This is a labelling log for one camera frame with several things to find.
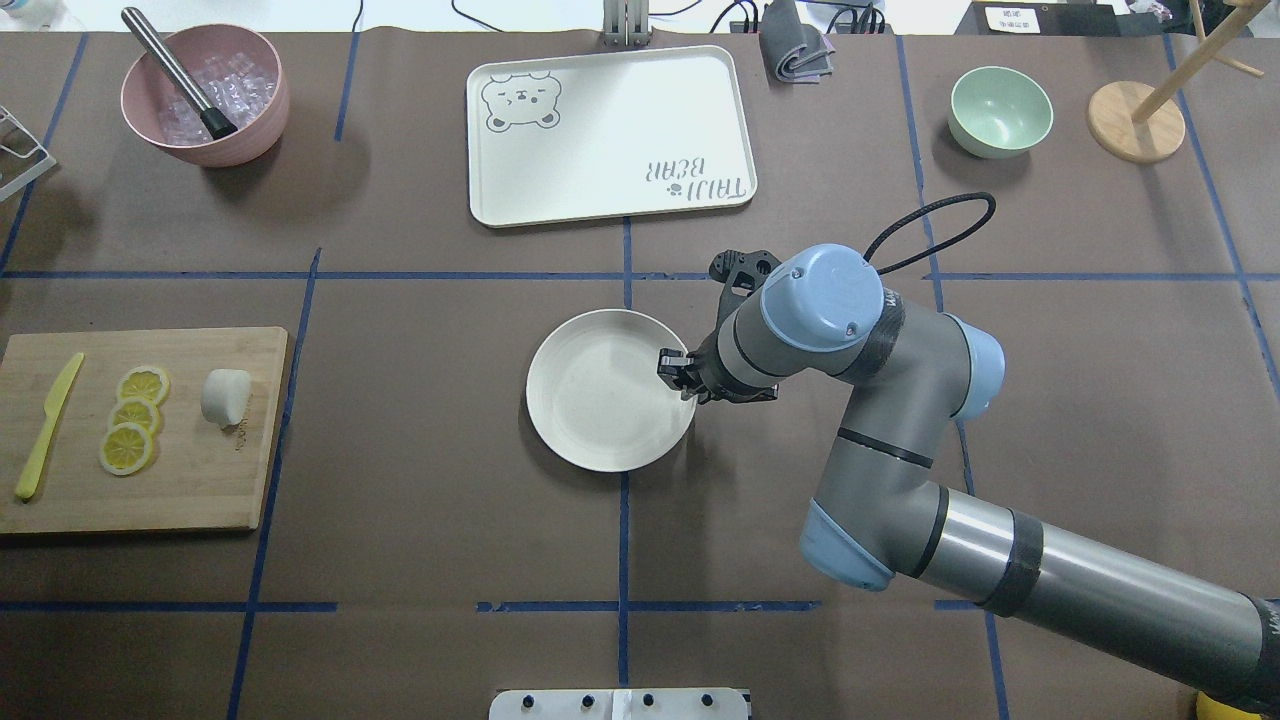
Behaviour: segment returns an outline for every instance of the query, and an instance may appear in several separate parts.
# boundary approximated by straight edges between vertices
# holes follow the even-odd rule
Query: metal plate with holes
[[[489,720],[749,720],[750,700],[731,688],[503,691]]]

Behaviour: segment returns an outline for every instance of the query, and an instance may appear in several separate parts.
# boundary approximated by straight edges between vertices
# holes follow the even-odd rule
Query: yellow knife
[[[72,355],[63,372],[58,373],[54,387],[49,388],[49,395],[45,397],[45,427],[40,429],[36,446],[31,448],[27,465],[18,478],[18,487],[13,491],[22,500],[31,500],[31,496],[36,495],[40,475],[45,473],[45,457],[49,455],[49,443],[54,439],[54,428],[58,427],[58,418],[61,416],[63,405],[67,404],[67,393],[72,391],[72,383],[76,380],[76,374],[79,373],[83,361],[83,352]]]

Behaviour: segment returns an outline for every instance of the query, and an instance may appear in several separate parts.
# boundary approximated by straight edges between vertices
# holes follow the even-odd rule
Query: brown table surface
[[[1007,355],[933,478],[1280,596],[1276,44],[1233,44],[1267,76],[1211,64],[1187,143],[1137,167],[1093,142],[1085,104],[1158,83],[1185,38],[836,37],[836,73],[792,87],[755,38],[659,33],[735,55],[755,199],[492,231],[467,211],[466,74],[596,33],[271,38],[282,142],[202,170],[123,123],[132,37],[0,37],[0,102],[60,163],[0,205],[0,337],[293,338],[260,530],[0,539],[0,717],[484,717],[500,688],[622,685],[749,688],[765,720],[1185,717],[1171,680],[908,578],[873,594],[809,568],[796,541],[846,401],[829,378],[704,406],[622,475],[566,464],[529,421],[525,370],[564,319],[628,306],[696,345],[716,252],[863,249],[972,190],[996,218],[888,281]],[[950,86],[980,64],[1052,97],[1032,152],[978,160],[947,135]],[[974,211],[938,213],[934,240]],[[878,263],[925,242],[913,224]]]

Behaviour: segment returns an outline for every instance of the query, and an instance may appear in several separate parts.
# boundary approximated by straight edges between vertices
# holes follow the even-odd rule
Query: black cable
[[[987,224],[987,220],[989,220],[991,217],[996,214],[996,199],[992,197],[992,195],[989,192],[965,192],[965,193],[961,193],[961,195],[952,195],[951,197],[943,197],[942,200],[938,200],[936,202],[929,202],[924,208],[920,208],[919,210],[915,210],[915,211],[911,211],[911,213],[906,214],[902,219],[900,219],[899,222],[896,222],[892,225],[890,225],[888,228],[886,228],[884,232],[882,232],[879,234],[879,237],[877,237],[876,240],[872,241],[872,243],[867,247],[867,252],[863,254],[863,260],[870,261],[872,255],[874,255],[876,250],[878,250],[879,246],[886,240],[888,240],[888,236],[891,236],[891,234],[896,233],[897,231],[902,229],[909,223],[919,220],[920,218],[928,215],[929,213],[932,213],[934,210],[938,210],[941,208],[946,208],[947,205],[957,205],[960,202],[968,202],[969,200],[986,200],[987,201],[987,211],[983,213],[982,218],[979,218],[977,223],[969,225],[968,229],[965,229],[960,234],[952,237],[951,240],[948,240],[948,241],[946,241],[946,242],[943,242],[941,245],[934,245],[933,247],[925,250],[924,252],[920,252],[918,255],[913,255],[911,258],[908,258],[906,260],[902,260],[901,263],[895,263],[895,264],[892,264],[892,265],[890,265],[887,268],[881,268],[878,272],[882,275],[883,274],[888,274],[888,273],[892,273],[893,270],[901,270],[902,268],[905,268],[905,266],[908,266],[911,263],[915,263],[918,260],[924,260],[925,258],[928,258],[929,255],[933,255],[934,252],[942,252],[947,247],[951,247],[952,245],[955,245],[955,243],[960,242],[961,240],[969,237],[970,234],[978,232],[978,229],[982,225]]]
[[[884,35],[884,27],[887,26],[884,13],[874,5],[867,8],[867,12],[863,14],[863,22],[859,24],[867,28],[867,32],[863,35]]]
[[[685,10],[692,10],[694,8],[696,8],[696,6],[701,5],[701,4],[703,4],[703,0],[694,0],[692,3],[690,3],[689,5],[685,5],[684,8],[681,8],[678,10],[672,10],[669,13],[649,13],[649,17],[650,18],[672,18],[675,15],[678,15],[680,13],[684,13]]]
[[[831,35],[831,31],[836,29],[836,24],[840,23],[840,15],[844,15],[845,13],[852,13],[854,17],[850,20],[851,24],[856,24],[858,23],[858,8],[856,6],[849,5],[846,8],[841,8],[840,10],[836,10],[836,14],[832,15],[831,22],[827,23],[827,35]]]
[[[489,29],[492,29],[494,32],[507,32],[507,31],[504,31],[504,29],[502,29],[499,27],[493,27],[492,24],[481,20],[480,18],[476,18],[476,17],[472,17],[472,15],[468,15],[468,14],[463,13],[462,10],[458,9],[458,0],[449,0],[449,6],[453,8],[454,13],[462,15],[463,18],[466,18],[466,19],[468,19],[468,20],[479,24],[479,26],[486,27],[486,28],[489,28]]]
[[[859,10],[867,9],[867,3],[841,3],[840,0],[796,0],[796,3],[806,3],[809,5],[835,5],[837,8],[858,8]]]
[[[746,10],[746,6],[751,6],[751,12]],[[721,10],[719,15],[716,15],[716,22],[712,23],[712,29],[707,32],[716,32],[719,27],[719,22],[724,19],[724,15],[730,13],[733,8],[742,8],[742,14],[745,19],[742,20],[744,32],[759,32],[760,31],[760,8],[756,6],[755,0],[733,0],[733,4]]]

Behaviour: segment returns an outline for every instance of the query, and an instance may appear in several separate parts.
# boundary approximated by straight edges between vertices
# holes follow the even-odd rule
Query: folded towel
[[[795,0],[774,0],[764,6],[760,44],[773,77],[782,82],[815,83],[832,72],[836,51],[818,28],[803,24]]]

